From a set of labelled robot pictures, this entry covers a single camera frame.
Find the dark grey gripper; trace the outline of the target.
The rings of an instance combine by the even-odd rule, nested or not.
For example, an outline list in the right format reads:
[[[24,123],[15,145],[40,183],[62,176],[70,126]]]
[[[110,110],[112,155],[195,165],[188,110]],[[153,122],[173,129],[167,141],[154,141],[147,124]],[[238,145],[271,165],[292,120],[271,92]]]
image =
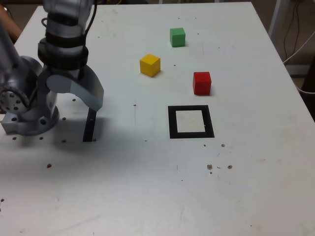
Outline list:
[[[45,64],[37,80],[37,104],[43,115],[59,114],[56,93],[74,94],[94,111],[103,106],[104,89],[97,75],[87,65],[64,70]]]

